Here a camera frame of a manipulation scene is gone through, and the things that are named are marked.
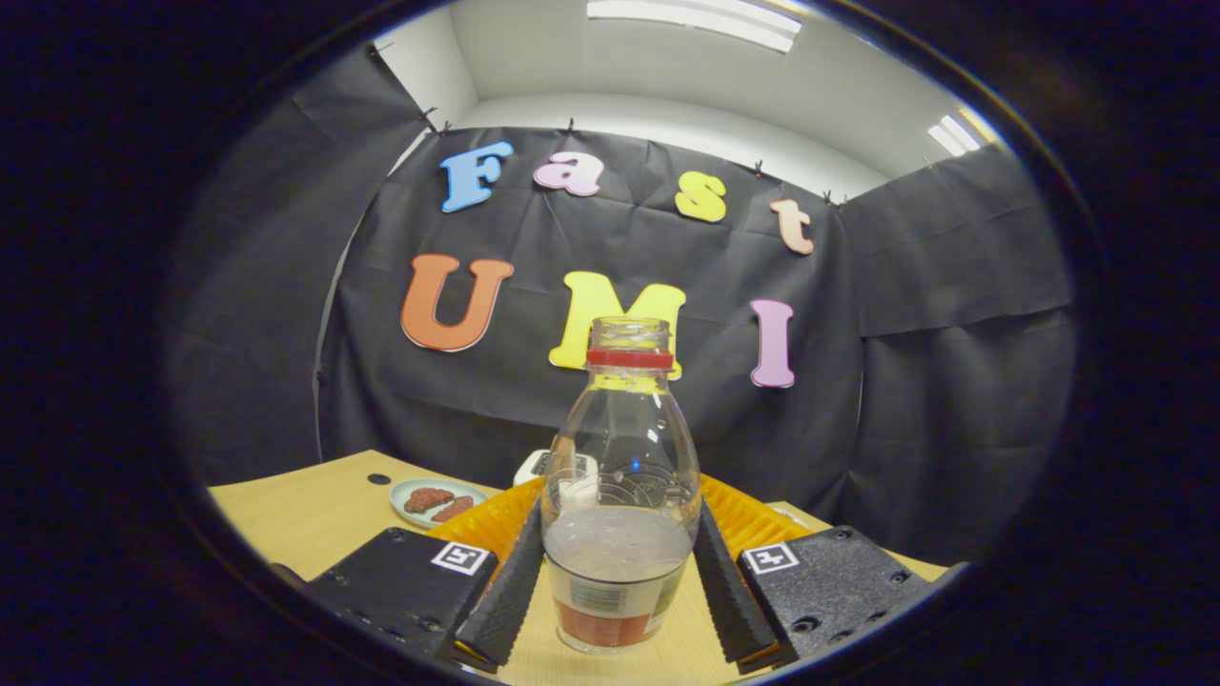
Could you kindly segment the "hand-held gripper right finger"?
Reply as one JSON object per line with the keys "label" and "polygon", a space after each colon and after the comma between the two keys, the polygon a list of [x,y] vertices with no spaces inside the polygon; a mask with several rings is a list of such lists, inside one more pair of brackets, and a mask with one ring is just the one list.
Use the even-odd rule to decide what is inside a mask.
{"label": "hand-held gripper right finger", "polygon": [[694,560],[726,660],[741,673],[810,666],[904,635],[970,565],[935,577],[854,527],[813,531],[719,478],[702,478]]}

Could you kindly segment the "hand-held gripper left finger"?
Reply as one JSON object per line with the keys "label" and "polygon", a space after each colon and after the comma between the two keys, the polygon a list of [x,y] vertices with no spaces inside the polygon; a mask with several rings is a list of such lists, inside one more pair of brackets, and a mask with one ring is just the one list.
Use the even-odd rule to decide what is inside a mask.
{"label": "hand-held gripper left finger", "polygon": [[274,572],[388,651],[497,673],[543,564],[540,489],[531,478],[428,533],[388,527],[311,580],[281,564]]}

